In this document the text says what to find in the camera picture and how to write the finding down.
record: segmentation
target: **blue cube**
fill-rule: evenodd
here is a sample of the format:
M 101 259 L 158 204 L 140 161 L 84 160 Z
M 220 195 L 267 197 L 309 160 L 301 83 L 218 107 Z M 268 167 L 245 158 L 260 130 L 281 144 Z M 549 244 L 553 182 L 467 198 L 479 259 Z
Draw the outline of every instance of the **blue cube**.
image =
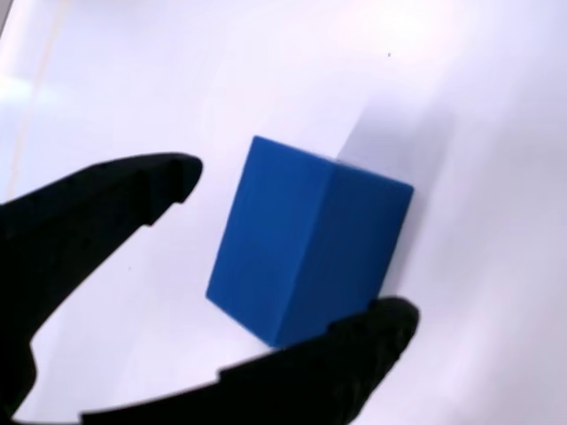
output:
M 285 347 L 377 296 L 413 188 L 255 137 L 207 297 Z

